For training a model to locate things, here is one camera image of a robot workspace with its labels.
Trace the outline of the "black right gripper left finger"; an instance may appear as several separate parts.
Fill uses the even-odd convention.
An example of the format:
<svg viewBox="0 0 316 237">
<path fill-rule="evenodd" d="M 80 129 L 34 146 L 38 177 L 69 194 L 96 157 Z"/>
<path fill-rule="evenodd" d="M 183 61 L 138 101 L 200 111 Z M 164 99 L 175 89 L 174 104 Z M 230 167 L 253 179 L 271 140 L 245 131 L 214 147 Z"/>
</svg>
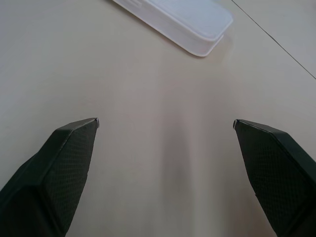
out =
<svg viewBox="0 0 316 237">
<path fill-rule="evenodd" d="M 0 190 L 0 237 L 65 237 L 85 187 L 99 120 L 56 129 Z"/>
</svg>

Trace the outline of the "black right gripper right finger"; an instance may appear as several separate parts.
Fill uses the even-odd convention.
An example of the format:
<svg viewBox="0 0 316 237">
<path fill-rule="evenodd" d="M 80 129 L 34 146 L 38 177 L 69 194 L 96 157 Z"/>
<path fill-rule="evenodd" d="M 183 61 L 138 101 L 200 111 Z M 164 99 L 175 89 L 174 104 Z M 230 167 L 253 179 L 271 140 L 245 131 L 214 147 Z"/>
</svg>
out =
<svg viewBox="0 0 316 237">
<path fill-rule="evenodd" d="M 316 237 L 316 161 L 286 132 L 236 119 L 244 165 L 277 237 Z"/>
</svg>

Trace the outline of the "white plastic container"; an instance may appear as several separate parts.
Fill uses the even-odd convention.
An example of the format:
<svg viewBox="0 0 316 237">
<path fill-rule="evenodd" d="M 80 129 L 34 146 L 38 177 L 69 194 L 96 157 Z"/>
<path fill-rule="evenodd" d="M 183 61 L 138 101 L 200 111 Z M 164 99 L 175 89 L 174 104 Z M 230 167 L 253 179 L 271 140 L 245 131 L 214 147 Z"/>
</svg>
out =
<svg viewBox="0 0 316 237">
<path fill-rule="evenodd" d="M 233 22 L 213 0 L 112 0 L 197 57 L 206 57 Z"/>
</svg>

